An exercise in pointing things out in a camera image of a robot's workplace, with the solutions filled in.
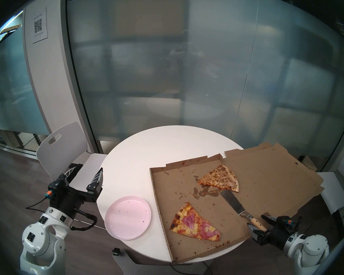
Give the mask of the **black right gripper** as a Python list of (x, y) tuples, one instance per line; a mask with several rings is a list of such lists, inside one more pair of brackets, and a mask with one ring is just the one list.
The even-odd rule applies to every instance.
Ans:
[(269, 214), (262, 214), (261, 218), (266, 221), (272, 228), (265, 232), (258, 229), (252, 224), (247, 224), (253, 240), (260, 246), (271, 244), (278, 249), (284, 249), (289, 238), (294, 239), (298, 235), (300, 218), (297, 221), (292, 220), (289, 216), (272, 217)]

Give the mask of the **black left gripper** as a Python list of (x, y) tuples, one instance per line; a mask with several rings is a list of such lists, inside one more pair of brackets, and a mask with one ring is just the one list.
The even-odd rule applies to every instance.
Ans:
[(60, 174), (55, 181), (48, 185), (48, 190), (51, 192), (51, 194), (47, 194), (49, 206), (69, 217), (75, 217), (77, 213), (80, 213), (78, 210), (85, 202), (96, 203), (102, 191), (102, 167), (88, 184), (86, 191), (77, 190), (67, 184), (66, 181), (72, 181), (82, 167), (83, 164), (70, 164), (64, 174)]

